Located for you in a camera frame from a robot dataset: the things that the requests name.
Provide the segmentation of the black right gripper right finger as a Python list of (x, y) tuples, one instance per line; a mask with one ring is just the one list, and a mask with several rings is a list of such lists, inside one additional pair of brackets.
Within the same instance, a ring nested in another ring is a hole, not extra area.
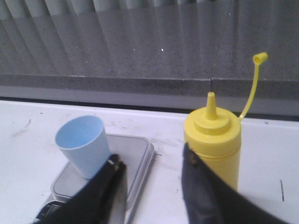
[(181, 175), (190, 224), (285, 224), (225, 183), (185, 143)]

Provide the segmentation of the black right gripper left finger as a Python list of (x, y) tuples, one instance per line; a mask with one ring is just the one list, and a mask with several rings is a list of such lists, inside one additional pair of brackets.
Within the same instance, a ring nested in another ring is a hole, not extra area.
[(127, 204), (127, 166), (113, 154), (67, 202), (45, 205), (35, 224), (122, 224)]

